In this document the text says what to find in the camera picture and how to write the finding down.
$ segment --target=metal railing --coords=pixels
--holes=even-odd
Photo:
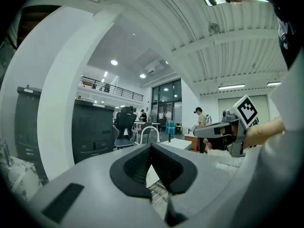
[[[113,95],[120,95],[122,97],[130,98],[137,101],[143,101],[143,95],[132,92],[130,90],[122,89],[120,87],[102,83],[99,80],[82,76],[79,82],[79,86],[107,92]]]

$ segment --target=window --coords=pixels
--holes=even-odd
[[[152,93],[152,102],[153,101],[158,101],[158,92],[159,92],[159,87],[156,87],[153,89],[153,93]]]
[[[181,81],[175,81],[173,85],[174,98],[181,98]]]
[[[160,86],[160,101],[173,99],[173,83]]]

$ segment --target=man in black shirt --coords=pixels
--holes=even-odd
[[[144,110],[142,109],[141,113],[142,113],[142,115],[139,118],[139,120],[142,120],[143,122],[146,122],[147,121],[147,114],[146,114],[146,112],[144,112]]]
[[[226,2],[243,2],[246,0],[226,0]],[[302,0],[267,0],[275,9],[279,22],[279,46],[289,69],[303,46],[303,30],[301,24]]]

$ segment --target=recessed ceiling light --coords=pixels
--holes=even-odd
[[[116,65],[118,65],[118,62],[116,60],[112,60],[111,64],[114,65],[114,66],[116,66]]]
[[[233,89],[233,88],[242,88],[245,87],[245,84],[241,84],[241,85],[229,85],[229,86],[221,86],[218,87],[218,89]]]
[[[267,84],[267,86],[276,86],[276,85],[280,85],[281,82],[270,82]]]

